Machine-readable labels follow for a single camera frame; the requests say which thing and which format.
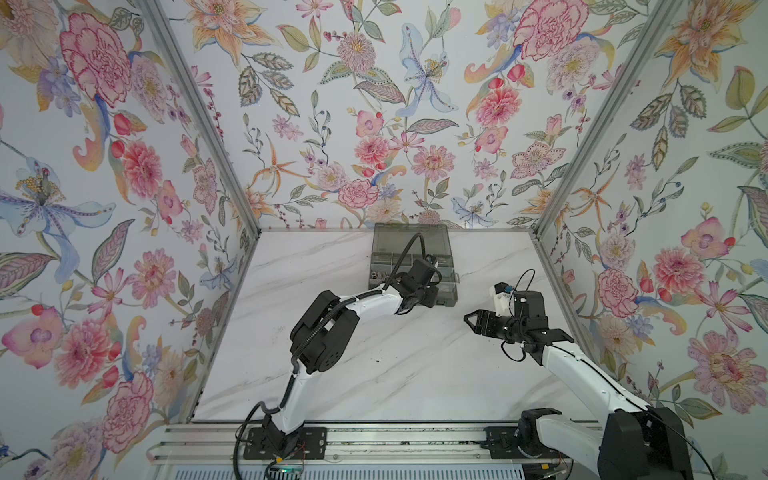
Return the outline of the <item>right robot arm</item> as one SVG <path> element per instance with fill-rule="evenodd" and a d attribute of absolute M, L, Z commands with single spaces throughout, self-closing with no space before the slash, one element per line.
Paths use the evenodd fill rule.
<path fill-rule="evenodd" d="M 564 330 L 553 328 L 543 296 L 535 291 L 491 290 L 494 307 L 475 310 L 464 323 L 479 336 L 518 344 L 560 379 L 600 427 L 586 427 L 553 408 L 525 410 L 511 444 L 523 456 L 558 452 L 601 479 L 691 479 L 689 444 L 682 421 L 654 407 L 600 369 Z"/>

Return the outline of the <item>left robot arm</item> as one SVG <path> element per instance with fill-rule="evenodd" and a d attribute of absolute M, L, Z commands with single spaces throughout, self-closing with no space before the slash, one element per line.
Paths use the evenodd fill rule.
<path fill-rule="evenodd" d="M 262 408 L 261 427 L 280 438 L 297 432 L 307 419 L 313 384 L 342 358 L 356 328 L 416 307 L 434 307 L 441 280 L 436 257 L 428 255 L 371 290 L 351 296 L 329 290 L 318 294 L 291 331 L 288 384 L 278 406 Z"/>

